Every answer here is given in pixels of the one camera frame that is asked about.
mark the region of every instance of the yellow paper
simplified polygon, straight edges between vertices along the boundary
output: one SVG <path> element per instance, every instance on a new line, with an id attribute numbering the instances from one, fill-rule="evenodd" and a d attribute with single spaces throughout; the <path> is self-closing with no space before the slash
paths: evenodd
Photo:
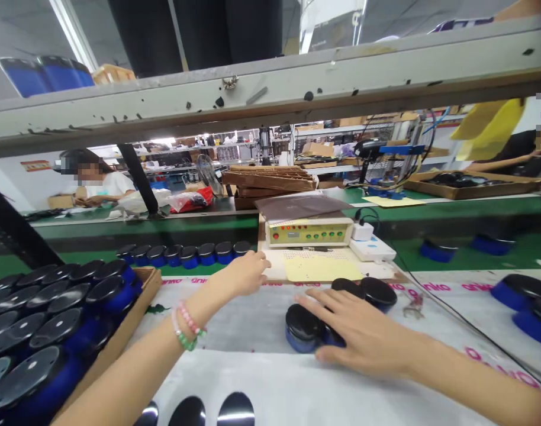
<path id="1" fill-rule="evenodd" d="M 383 197 L 363 197 L 364 200 L 377 204 L 381 207 L 407 207 L 412 205 L 426 204 L 421 200 L 413 200 L 412 198 L 403 198 L 402 200 L 393 200 Z"/>
<path id="2" fill-rule="evenodd" d="M 334 281 L 336 278 L 360 280 L 363 274 L 355 262 L 328 257 L 285 259 L 286 278 L 293 282 Z"/>

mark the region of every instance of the right hand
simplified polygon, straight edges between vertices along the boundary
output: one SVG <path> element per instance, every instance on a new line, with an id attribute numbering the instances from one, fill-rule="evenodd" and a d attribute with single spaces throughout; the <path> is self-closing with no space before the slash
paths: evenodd
<path id="1" fill-rule="evenodd" d="M 346 348 L 322 346 L 315 355 L 319 361 L 340 364 L 366 375 L 409 377 L 413 363 L 423 359 L 433 341 L 346 291 L 310 289 L 306 294 L 321 304 L 299 295 L 295 300 L 333 327 L 347 344 Z"/>

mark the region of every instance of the forearm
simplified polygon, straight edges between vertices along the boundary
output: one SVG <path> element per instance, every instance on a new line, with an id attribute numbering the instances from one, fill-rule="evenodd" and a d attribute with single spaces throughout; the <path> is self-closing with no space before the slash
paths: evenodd
<path id="1" fill-rule="evenodd" d="M 409 379 L 454 399 L 497 424 L 541 426 L 540 390 L 436 340 L 429 343 L 426 352 L 426 356 L 412 363 L 407 374 Z"/>

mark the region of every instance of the hand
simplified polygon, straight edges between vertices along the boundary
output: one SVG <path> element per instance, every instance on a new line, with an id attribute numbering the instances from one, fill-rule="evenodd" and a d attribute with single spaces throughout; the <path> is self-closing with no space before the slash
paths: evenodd
<path id="1" fill-rule="evenodd" d="M 229 287 L 233 297 L 247 296 L 256 293 L 261 284 L 266 282 L 267 277 L 262 273 L 268 267 L 271 267 L 271 263 L 264 252 L 255 253 L 250 250 L 244 256 L 234 259 L 225 269 L 213 274 L 210 282 Z"/>
<path id="2" fill-rule="evenodd" d="M 296 301 L 333 327 L 347 344 L 346 348 L 322 346 L 315 355 L 319 361 L 366 375 L 409 377 L 413 363 L 423 359 L 433 341 L 346 291 L 310 289 L 306 293 L 321 305 L 304 296 L 295 297 Z"/>

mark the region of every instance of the box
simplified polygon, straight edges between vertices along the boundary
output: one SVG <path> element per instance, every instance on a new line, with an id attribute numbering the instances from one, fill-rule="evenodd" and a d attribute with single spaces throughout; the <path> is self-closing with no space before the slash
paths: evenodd
<path id="1" fill-rule="evenodd" d="M 472 176 L 483 176 L 487 179 L 504 180 L 505 183 L 492 186 L 477 186 L 475 188 L 452 188 L 450 186 L 435 185 L 434 183 L 421 182 L 421 180 L 431 179 L 440 173 L 462 172 L 462 170 L 440 170 L 438 172 L 416 173 L 405 182 L 405 188 L 412 191 L 424 192 L 437 195 L 448 199 L 472 199 L 500 195 L 514 195 L 534 191 L 541 184 L 541 177 L 521 177 L 509 175 L 495 175 L 493 173 L 472 172 Z"/>
<path id="2" fill-rule="evenodd" d="M 124 318 L 123 322 L 117 328 L 115 334 L 109 339 L 107 345 L 101 350 L 99 356 L 93 362 L 91 368 L 85 373 L 85 376 L 75 387 L 73 393 L 69 396 L 61 410 L 56 414 L 56 419 L 64 412 L 78 397 L 83 394 L 102 375 L 110 365 L 113 364 L 123 353 L 128 341 L 133 336 L 134 331 L 139 326 L 146 309 L 158 293 L 162 286 L 162 274 L 159 269 L 153 267 L 133 268 L 136 275 L 143 282 L 143 291 L 136 303 L 130 309 L 130 312 Z"/>

